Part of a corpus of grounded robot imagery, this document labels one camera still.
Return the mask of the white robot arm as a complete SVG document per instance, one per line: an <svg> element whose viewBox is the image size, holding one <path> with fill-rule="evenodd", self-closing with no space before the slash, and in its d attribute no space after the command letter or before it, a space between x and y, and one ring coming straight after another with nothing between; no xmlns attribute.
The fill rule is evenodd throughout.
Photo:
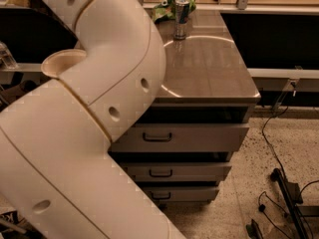
<svg viewBox="0 0 319 239"><path fill-rule="evenodd" d="M165 74L138 0L43 0L86 57L0 116L2 195L46 239L185 239L108 150Z"/></svg>

